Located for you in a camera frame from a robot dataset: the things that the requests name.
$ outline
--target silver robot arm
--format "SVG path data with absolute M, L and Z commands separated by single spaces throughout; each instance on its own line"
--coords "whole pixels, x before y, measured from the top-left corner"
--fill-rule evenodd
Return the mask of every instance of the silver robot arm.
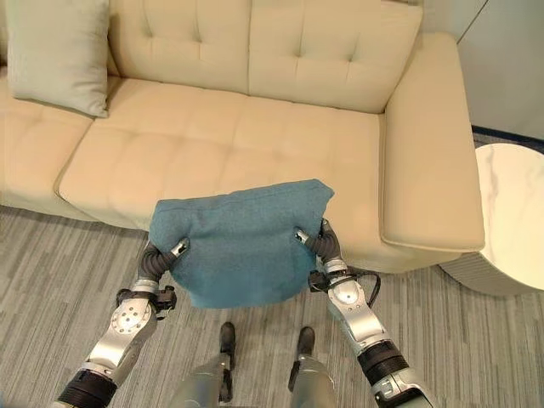
M 343 261 L 340 244 L 326 219 L 318 237 L 298 229 L 295 236 L 321 258 L 325 273 L 310 275 L 313 292 L 326 292 L 328 309 L 337 319 L 382 408 L 436 408 L 429 389 L 408 366 L 388 332 L 367 304 L 357 274 Z
M 159 280 L 187 250 L 183 239 L 170 252 L 149 244 L 139 262 L 138 279 L 130 290 L 117 293 L 117 309 L 104 336 L 96 343 L 77 374 L 49 408 L 105 408 L 127 379 L 147 339 L 156 329 L 157 314 L 174 309 L 172 286 L 159 290 Z

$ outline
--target teal cloth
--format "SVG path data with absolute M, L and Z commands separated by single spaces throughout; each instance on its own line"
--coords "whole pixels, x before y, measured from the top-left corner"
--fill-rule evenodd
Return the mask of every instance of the teal cloth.
M 183 237 L 190 249 L 171 273 L 198 308 L 282 302 L 306 287 L 315 256 L 294 236 L 316 235 L 334 192 L 319 180 L 228 195 L 157 202 L 150 241 L 162 252 Z

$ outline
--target round side table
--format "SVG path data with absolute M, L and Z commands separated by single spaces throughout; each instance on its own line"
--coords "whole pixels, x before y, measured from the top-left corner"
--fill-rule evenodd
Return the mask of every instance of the round side table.
M 544 291 L 544 155 L 516 144 L 476 150 L 485 247 L 440 266 L 490 295 Z

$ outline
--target throw pillow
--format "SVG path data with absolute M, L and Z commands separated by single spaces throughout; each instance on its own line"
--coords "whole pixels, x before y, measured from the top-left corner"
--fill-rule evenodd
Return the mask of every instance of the throw pillow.
M 107 117 L 108 0 L 8 0 L 12 95 Z

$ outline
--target sofa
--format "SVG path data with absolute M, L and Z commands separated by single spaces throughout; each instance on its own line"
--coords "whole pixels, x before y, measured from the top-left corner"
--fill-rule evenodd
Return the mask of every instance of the sofa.
M 478 251 L 456 43 L 421 20 L 393 1 L 110 0 L 109 117 L 14 99 L 2 68 L 0 202 L 147 230 L 160 199 L 320 179 L 354 265 Z

